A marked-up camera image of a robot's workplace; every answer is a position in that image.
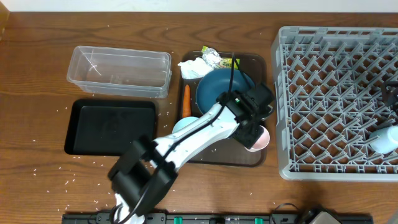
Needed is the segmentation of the pink cup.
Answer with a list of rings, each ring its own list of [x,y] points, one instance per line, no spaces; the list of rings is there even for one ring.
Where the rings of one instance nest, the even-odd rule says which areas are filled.
[[[247,151],[257,152],[257,151],[264,149],[269,144],[269,142],[271,140],[270,134],[265,127],[262,126],[262,129],[263,129],[262,135],[255,142],[255,144],[253,145],[252,148],[250,148],[250,149],[246,148]]]

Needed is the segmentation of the dark blue plate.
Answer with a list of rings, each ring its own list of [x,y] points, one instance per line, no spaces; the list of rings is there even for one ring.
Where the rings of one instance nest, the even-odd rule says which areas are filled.
[[[231,78],[230,68],[213,70],[199,82],[196,92],[197,106],[202,114],[207,113],[216,103],[217,97],[229,90]],[[247,91],[254,86],[254,82],[245,73],[234,70],[231,90]]]

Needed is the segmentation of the foil snack wrapper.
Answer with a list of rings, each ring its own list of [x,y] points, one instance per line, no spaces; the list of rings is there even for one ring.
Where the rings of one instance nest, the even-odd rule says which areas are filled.
[[[233,59],[232,58],[222,58],[221,55],[212,48],[207,46],[203,46],[201,49],[202,59],[212,68],[231,68]],[[240,63],[240,59],[236,58],[234,60],[234,69],[238,69],[238,65]]]

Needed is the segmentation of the white tissue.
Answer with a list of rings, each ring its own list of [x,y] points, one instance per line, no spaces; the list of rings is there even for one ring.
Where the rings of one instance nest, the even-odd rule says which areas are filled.
[[[186,80],[203,78],[214,70],[200,57],[195,60],[180,62],[178,66],[180,67],[182,78]]]

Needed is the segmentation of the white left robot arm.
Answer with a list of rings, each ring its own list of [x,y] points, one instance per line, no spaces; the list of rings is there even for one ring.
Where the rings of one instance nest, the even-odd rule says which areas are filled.
[[[118,203],[109,215],[111,223],[131,223],[149,213],[170,190],[179,169],[213,143],[234,138],[252,148],[273,112],[273,92],[258,84],[242,93],[222,93],[211,109],[181,130],[150,141],[133,141],[108,173]]]

